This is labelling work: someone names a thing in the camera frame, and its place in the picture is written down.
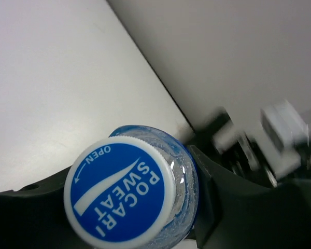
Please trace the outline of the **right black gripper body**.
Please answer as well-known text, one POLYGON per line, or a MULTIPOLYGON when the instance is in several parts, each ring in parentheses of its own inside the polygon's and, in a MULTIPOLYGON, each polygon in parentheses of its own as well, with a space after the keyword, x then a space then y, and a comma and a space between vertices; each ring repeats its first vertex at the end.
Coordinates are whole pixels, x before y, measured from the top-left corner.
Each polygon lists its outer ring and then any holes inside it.
POLYGON ((238 151, 236 145, 223 155, 216 150, 213 136, 216 132, 220 131, 221 128, 229 124, 230 121, 233 123, 230 115, 224 108, 219 108, 212 113, 207 123, 196 130, 194 137, 189 143, 196 145, 204 154, 210 157, 211 160, 223 166, 225 169, 261 186, 276 187, 281 183, 295 178, 311 179, 311 111, 300 116, 308 125, 309 140, 308 142, 300 143, 294 147, 301 157, 300 167, 280 180, 274 179, 272 175, 267 173, 268 164, 256 144, 252 145, 252 150, 262 159, 262 168, 257 170, 257 172, 252 172, 247 169, 248 164, 243 159, 243 153, 238 151))

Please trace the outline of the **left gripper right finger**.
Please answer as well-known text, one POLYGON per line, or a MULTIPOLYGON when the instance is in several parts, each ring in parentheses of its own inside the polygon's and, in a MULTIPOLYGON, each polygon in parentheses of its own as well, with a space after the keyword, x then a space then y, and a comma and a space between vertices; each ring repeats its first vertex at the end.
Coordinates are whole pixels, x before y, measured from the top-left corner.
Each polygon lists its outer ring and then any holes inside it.
POLYGON ((266 188, 189 146, 199 170, 198 248, 311 248, 311 179, 266 188))

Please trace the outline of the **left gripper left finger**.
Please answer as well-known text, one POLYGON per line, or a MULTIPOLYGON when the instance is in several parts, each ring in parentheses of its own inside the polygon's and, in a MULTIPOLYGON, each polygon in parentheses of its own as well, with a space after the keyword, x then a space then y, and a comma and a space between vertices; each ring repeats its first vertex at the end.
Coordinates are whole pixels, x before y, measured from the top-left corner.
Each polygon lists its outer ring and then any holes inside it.
POLYGON ((0 248, 90 248, 64 210, 64 169, 18 191, 0 192, 0 248))

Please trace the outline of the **blue label bottle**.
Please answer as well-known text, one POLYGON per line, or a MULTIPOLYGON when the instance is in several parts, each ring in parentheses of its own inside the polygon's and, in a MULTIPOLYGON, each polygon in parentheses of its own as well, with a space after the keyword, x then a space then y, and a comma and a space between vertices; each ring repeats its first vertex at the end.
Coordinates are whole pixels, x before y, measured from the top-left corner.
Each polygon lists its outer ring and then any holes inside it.
POLYGON ((73 231, 94 248, 172 248, 196 219, 195 162, 162 130, 121 126, 78 156, 63 201, 73 231))

